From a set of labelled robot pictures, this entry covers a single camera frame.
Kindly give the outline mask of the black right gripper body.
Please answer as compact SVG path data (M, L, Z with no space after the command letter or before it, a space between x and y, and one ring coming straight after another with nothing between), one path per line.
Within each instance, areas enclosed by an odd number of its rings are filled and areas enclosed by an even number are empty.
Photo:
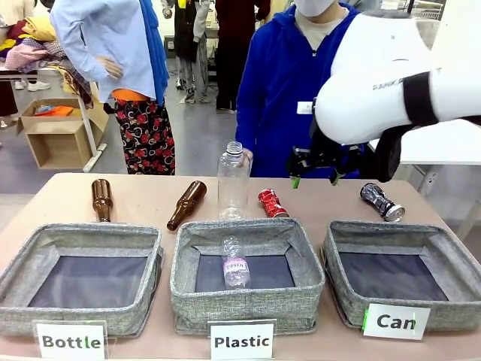
M313 131L312 142L310 146L311 157L314 161L314 165L318 168L333 167L333 158L340 152L342 146L363 146L365 157L365 146L363 144L338 144L324 135L319 128L316 128Z

